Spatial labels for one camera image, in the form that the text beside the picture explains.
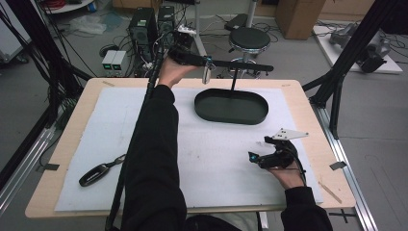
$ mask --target person's right arm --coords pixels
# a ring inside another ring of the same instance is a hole
[[[316,205],[312,189],[304,186],[296,163],[287,168],[270,168],[268,171],[285,189],[287,208],[281,214],[285,231],[333,230],[326,211]]]

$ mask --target sleeve cuff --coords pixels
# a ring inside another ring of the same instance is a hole
[[[286,204],[291,205],[316,205],[312,188],[296,187],[285,191]]]
[[[168,101],[170,103],[174,103],[174,94],[171,91],[171,89],[166,86],[166,85],[158,85],[153,91],[153,97],[154,99],[161,99],[164,101]]]

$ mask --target black oval tray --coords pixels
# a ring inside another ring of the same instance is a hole
[[[264,121],[269,107],[257,93],[208,89],[195,97],[194,109],[198,116],[209,121],[254,125]]]

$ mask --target black tape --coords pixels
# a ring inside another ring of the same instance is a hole
[[[347,166],[347,164],[345,162],[336,162],[335,164],[330,165],[332,170],[336,170],[336,169],[343,168],[343,167],[346,167],[346,166]]]
[[[57,170],[60,165],[46,164],[44,170]]]

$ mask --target person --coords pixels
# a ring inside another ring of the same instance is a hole
[[[126,155],[125,202],[121,230],[181,231],[187,208],[177,166],[178,112],[171,88],[195,66],[164,61],[159,82],[140,110]],[[316,205],[312,190],[292,169],[269,170],[282,184],[287,208],[285,230],[332,230],[326,212]]]

